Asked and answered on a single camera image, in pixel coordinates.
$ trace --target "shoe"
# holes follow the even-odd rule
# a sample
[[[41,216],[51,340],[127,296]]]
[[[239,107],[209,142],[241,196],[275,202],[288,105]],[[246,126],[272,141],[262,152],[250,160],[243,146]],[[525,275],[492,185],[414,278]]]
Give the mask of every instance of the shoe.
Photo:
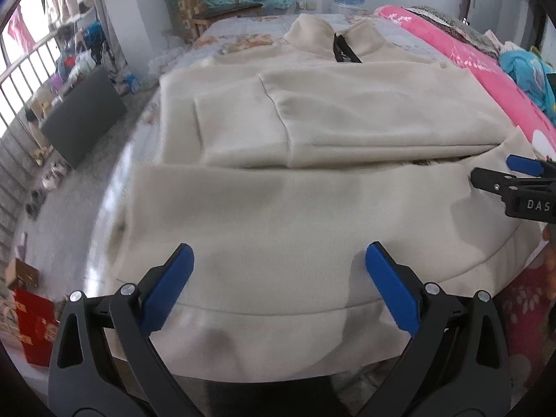
[[[60,177],[65,177],[70,173],[69,164],[67,164],[65,161],[56,161],[52,163],[51,170],[54,174]]]
[[[62,182],[62,177],[52,171],[46,171],[42,176],[42,186],[46,191],[54,191],[60,186],[60,182]]]
[[[46,191],[42,188],[31,190],[31,201],[38,207],[41,207],[46,200]]]
[[[38,216],[38,208],[34,203],[27,202],[25,204],[25,213],[27,213],[27,217],[34,221],[37,219]]]

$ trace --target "chair seat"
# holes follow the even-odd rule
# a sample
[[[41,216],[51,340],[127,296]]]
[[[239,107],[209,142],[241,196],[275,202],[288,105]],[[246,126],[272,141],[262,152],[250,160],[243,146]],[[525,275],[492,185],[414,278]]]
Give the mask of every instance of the chair seat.
[[[246,9],[256,9],[256,8],[262,8],[262,3],[246,1],[243,3],[224,4],[224,5],[208,8],[206,11],[203,11],[199,14],[195,14],[193,19],[194,20],[213,19],[214,17],[220,17],[225,14],[230,14],[237,11],[244,11]]]

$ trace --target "red bag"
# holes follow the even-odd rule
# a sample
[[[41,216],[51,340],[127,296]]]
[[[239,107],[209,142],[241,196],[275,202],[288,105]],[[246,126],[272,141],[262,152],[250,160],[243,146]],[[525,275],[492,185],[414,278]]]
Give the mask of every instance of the red bag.
[[[21,288],[16,288],[14,300],[19,340],[27,362],[48,367],[58,331],[58,323],[54,319],[54,304]]]

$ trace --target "pink blanket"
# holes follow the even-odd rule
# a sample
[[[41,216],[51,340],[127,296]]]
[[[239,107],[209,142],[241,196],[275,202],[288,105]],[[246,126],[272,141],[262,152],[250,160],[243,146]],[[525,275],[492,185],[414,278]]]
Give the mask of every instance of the pink blanket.
[[[469,69],[533,146],[556,160],[556,129],[494,59],[403,8],[383,6],[375,14],[421,38],[461,68]]]

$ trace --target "cardboard box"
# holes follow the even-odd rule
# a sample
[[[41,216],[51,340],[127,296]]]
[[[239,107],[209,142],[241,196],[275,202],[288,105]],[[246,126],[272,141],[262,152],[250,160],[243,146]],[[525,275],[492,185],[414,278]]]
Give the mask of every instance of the cardboard box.
[[[12,260],[6,268],[6,285],[10,290],[25,285],[38,287],[38,270],[19,259]]]

